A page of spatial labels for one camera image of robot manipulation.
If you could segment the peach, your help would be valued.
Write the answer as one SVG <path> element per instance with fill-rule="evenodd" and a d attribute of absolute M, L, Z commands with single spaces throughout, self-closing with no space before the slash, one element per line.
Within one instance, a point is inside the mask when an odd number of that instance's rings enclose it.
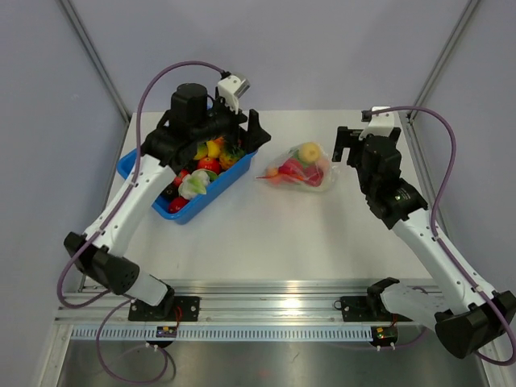
<path fill-rule="evenodd" d="M 269 180 L 277 179 L 280 176 L 277 167 L 267 167 L 265 171 L 265 177 Z"/>

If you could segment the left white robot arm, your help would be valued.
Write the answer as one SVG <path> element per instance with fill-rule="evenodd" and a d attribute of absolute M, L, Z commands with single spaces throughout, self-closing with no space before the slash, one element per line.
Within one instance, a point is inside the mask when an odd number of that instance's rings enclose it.
<path fill-rule="evenodd" d="M 243 114 L 239 99 L 248 81 L 230 75 L 218 82 L 215 99 L 205 86 L 179 85 L 169 110 L 136 147 L 135 163 L 113 200 L 82 234 L 69 233 L 64 246 L 76 268 L 106 290 L 133 298 L 138 310 L 164 321 L 174 311 L 175 291 L 125 258 L 144 213 L 196 156 L 198 145 L 224 137 L 245 153 L 266 144 L 270 134 L 255 110 Z"/>

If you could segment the large red tomato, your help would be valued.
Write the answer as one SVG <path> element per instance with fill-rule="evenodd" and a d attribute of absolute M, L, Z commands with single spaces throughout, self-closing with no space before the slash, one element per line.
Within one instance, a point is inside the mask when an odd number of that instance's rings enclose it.
<path fill-rule="evenodd" d="M 324 172 L 316 164 L 312 164 L 302 171 L 303 181 L 311 187 L 319 187 L 323 183 Z"/>

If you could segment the green lettuce head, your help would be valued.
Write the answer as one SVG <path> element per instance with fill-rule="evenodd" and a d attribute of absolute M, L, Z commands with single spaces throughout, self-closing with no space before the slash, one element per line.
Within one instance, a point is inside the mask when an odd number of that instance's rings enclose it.
<path fill-rule="evenodd" d="M 291 158 L 294 158 L 296 160 L 300 160 L 300 156 L 299 156 L 299 148 L 291 148 L 290 149 L 290 157 Z"/>

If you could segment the clear zip top bag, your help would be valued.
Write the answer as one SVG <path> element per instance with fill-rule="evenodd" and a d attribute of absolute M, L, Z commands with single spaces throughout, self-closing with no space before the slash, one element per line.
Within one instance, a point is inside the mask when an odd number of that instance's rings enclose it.
<path fill-rule="evenodd" d="M 270 161 L 256 179 L 276 188 L 319 193 L 328 191 L 337 176 L 338 171 L 323 147 L 305 142 Z"/>

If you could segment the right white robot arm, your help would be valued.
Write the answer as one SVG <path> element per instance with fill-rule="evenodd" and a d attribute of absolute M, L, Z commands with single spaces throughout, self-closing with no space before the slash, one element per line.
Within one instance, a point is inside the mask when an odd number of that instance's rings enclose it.
<path fill-rule="evenodd" d="M 388 277 L 368 287 L 368 314 L 375 319 L 389 314 L 408 318 L 433 331 L 458 359 L 478 353 L 502 335 L 514 340 L 510 323 L 515 296 L 495 290 L 439 233 L 426 200 L 401 177 L 400 134 L 398 127 L 387 136 L 338 127 L 332 160 L 341 161 L 349 151 L 347 165 L 356 170 L 368 208 L 417 256 L 443 299 Z"/>

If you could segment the yellow lemon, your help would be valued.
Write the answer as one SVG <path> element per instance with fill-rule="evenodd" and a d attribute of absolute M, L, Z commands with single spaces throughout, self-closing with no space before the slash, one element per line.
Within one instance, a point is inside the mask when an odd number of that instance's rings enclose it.
<path fill-rule="evenodd" d="M 303 143 L 298 149 L 298 159 L 304 164 L 314 164 L 321 156 L 321 149 L 317 143 Z"/>

